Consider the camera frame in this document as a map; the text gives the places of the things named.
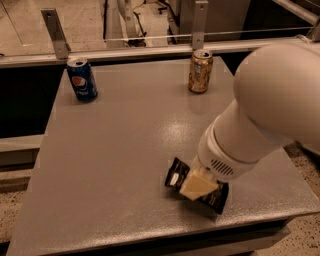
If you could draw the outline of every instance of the metal rail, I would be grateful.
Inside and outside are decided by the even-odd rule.
[[[313,26],[318,24],[319,17],[312,12],[304,9],[300,5],[297,5],[290,0],[272,0],[293,14],[297,15],[299,18],[305,20],[306,22],[312,24]]]
[[[256,39],[243,41],[225,41],[205,43],[203,48],[211,50],[214,54],[228,52],[250,52],[260,47],[280,42],[300,43],[304,41],[298,38],[273,38]],[[127,60],[148,60],[161,57],[191,56],[193,48],[191,45],[174,45],[157,48],[124,48],[107,51],[88,51],[70,53],[69,58],[84,56],[90,62],[103,61],[127,61]],[[4,56],[0,58],[0,68],[31,67],[66,64],[67,59],[58,59],[55,54]]]

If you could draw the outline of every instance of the cable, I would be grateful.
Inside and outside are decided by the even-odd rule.
[[[145,31],[143,30],[143,27],[142,27],[141,22],[140,22],[139,14],[136,13],[136,12],[133,12],[133,14],[136,16],[136,18],[137,18],[137,20],[138,20],[138,24],[139,24],[139,27],[140,27],[142,36],[145,37],[146,34],[147,34],[147,32],[145,32]]]
[[[316,3],[312,2],[312,1],[309,1],[309,0],[305,0],[306,2],[310,3],[310,4],[313,4],[314,6],[320,8],[320,5],[317,5]]]
[[[107,9],[108,9],[108,0],[105,0],[104,2],[104,11],[103,11],[103,32],[102,32],[102,38],[105,41],[106,40],[106,33],[107,33]]]
[[[134,7],[134,8],[132,9],[132,11],[134,12],[134,10],[135,10],[136,8],[139,8],[139,7],[141,7],[141,6],[144,5],[144,4],[146,4],[146,0],[143,0],[143,3],[142,3],[142,4],[137,5],[136,7]]]

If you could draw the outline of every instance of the package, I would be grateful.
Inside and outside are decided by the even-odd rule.
[[[172,187],[179,192],[183,182],[187,178],[189,171],[190,167],[187,164],[180,161],[178,158],[175,158],[168,171],[168,175],[165,180],[165,186]],[[229,184],[218,181],[218,188],[215,191],[200,197],[197,199],[197,201],[210,206],[217,214],[222,214],[228,193]]]

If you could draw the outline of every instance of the glass panel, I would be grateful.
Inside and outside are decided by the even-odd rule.
[[[209,0],[208,17],[206,22],[206,41],[245,40],[276,37],[293,37],[306,35],[313,26],[301,16],[308,15],[316,21],[319,9],[309,1],[279,1],[282,6],[272,0]],[[299,4],[302,15],[293,13],[292,4]],[[182,23],[187,32],[189,24]]]
[[[190,44],[194,1],[0,0],[0,53],[54,53],[43,8],[57,10],[72,52]],[[208,1],[207,42],[306,35],[312,27],[276,0]],[[291,2],[320,14],[320,0]]]
[[[32,0],[0,0],[1,53],[26,55],[54,52],[39,3]]]
[[[127,47],[159,47],[169,36],[168,1],[0,0],[0,52],[54,53],[41,9],[55,8],[72,52]],[[190,42],[183,34],[184,43]]]

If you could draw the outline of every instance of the soda can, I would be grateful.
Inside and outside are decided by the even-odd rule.
[[[68,60],[67,72],[72,88],[79,101],[90,102],[98,96],[91,65],[85,57]]]
[[[213,56],[208,50],[196,50],[190,62],[189,85],[190,91],[204,93],[208,90]]]

